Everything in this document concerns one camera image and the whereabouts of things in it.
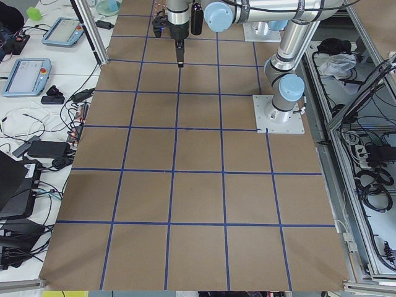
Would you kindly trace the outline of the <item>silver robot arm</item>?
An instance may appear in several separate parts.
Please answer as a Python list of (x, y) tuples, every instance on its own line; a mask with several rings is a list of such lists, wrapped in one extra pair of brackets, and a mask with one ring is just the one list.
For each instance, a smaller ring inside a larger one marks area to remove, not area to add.
[(174, 40), (176, 60), (184, 66), (184, 41), (189, 34), (200, 35), (202, 24), (217, 33), (232, 24), (284, 21), (288, 23), (277, 52), (270, 63), (278, 71), (292, 70), (311, 38), (309, 24), (334, 15), (343, 1), (167, 1), (152, 21), (154, 35), (161, 37), (164, 28)]
[(319, 24), (319, 21), (289, 21), (276, 53), (265, 63), (264, 72), (272, 87), (273, 97), (264, 108), (264, 113), (274, 123), (289, 121), (296, 104), (303, 97), (305, 83), (295, 74), (295, 68)]

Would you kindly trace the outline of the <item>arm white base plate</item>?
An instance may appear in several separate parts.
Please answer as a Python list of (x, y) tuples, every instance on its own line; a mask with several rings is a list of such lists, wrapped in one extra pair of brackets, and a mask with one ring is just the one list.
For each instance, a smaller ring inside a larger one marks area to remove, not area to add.
[(256, 130), (264, 134), (304, 134), (304, 125), (298, 103), (291, 111), (277, 110), (273, 95), (253, 95)]
[(246, 22), (243, 24), (244, 40), (248, 42), (279, 43), (279, 30), (272, 30), (267, 22)]

